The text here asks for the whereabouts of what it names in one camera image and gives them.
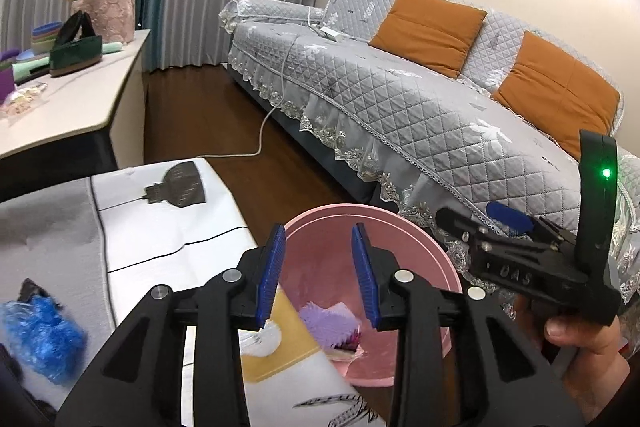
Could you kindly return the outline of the person right hand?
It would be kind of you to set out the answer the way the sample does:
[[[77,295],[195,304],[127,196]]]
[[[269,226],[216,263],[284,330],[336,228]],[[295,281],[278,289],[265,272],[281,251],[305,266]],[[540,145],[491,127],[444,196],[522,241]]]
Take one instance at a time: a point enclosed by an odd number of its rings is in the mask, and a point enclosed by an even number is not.
[[[630,373],[627,360],[620,354],[623,340],[620,319],[615,317],[610,326],[603,326],[581,317],[550,317],[539,325],[524,296],[516,298],[514,311],[515,322],[538,350],[544,341],[556,347],[578,349],[564,373],[563,383],[585,422],[594,421]]]

